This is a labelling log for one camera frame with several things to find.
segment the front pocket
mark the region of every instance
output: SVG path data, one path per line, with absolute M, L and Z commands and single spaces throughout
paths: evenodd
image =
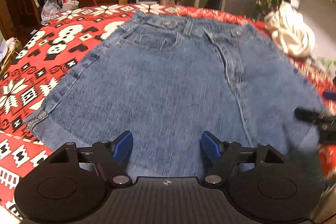
M 134 45 L 138 45 L 141 48 L 147 50 L 156 51 L 168 51 L 176 47 L 179 43 L 180 34 L 176 32 L 166 31 L 156 31 L 148 30 L 149 28 L 143 28 L 140 34 L 129 37 L 128 39 L 132 41 Z

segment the blue denim jeans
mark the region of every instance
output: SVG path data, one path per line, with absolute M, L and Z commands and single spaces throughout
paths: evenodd
M 201 133 L 266 142 L 320 174 L 315 128 L 296 107 L 322 110 L 312 85 L 252 25 L 137 12 L 90 51 L 26 120 L 55 150 L 134 136 L 128 173 L 201 176 Z

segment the metal screw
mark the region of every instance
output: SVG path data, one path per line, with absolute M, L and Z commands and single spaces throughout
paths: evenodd
M 210 176 L 207 176 L 205 178 L 205 181 L 207 183 L 217 184 L 217 183 L 220 183 L 222 181 L 222 179 L 221 179 L 221 177 L 219 177 L 217 175 L 210 175 Z
M 116 176 L 113 178 L 113 182 L 116 184 L 125 184 L 129 182 L 129 178 L 127 176 Z

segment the bed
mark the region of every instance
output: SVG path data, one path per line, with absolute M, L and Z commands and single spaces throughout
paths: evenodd
M 263 32 L 262 22 L 216 10 L 170 5 L 111 5 L 61 12 L 53 17 L 26 44 L 14 64 L 0 80 L 0 205 L 20 218 L 13 198 L 21 177 L 38 166 L 52 152 L 34 137 L 23 119 L 38 109 L 44 97 L 83 56 L 136 10 L 145 13 L 214 18 L 222 22 L 251 22 Z M 304 61 L 291 60 L 312 82 L 318 93 L 336 90 L 330 78 Z M 325 101 L 331 112 L 334 102 Z M 320 147 L 327 178 L 335 178 L 336 145 Z

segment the round black pad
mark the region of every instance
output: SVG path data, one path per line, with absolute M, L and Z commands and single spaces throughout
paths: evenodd
M 309 216 L 321 190 L 286 164 L 265 164 L 233 178 L 228 193 L 236 207 L 252 218 L 292 223 Z
M 105 195 L 105 183 L 94 172 L 55 163 L 20 179 L 14 198 L 24 217 L 45 223 L 83 218 L 102 204 Z

